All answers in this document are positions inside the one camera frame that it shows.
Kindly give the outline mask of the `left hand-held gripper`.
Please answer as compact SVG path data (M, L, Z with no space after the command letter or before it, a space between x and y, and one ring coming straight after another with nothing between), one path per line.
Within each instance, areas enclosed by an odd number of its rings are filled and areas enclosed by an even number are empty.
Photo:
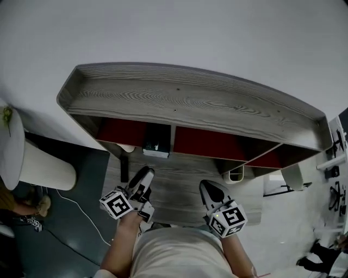
M149 199L150 184L154 178L154 170L148 166L141 168L128 185L109 192L100 199L100 203L114 219L119 219L129 212L135 211L149 223L154 213L154 207Z

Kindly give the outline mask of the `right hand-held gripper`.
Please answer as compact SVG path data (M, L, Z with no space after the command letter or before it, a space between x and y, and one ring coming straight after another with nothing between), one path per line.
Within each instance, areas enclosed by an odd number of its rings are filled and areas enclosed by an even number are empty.
M240 232L247 224L243 207L232 200L227 187L210 180L202 180L199 190L207 210L220 208L210 214L208 226L220 237L226 238Z

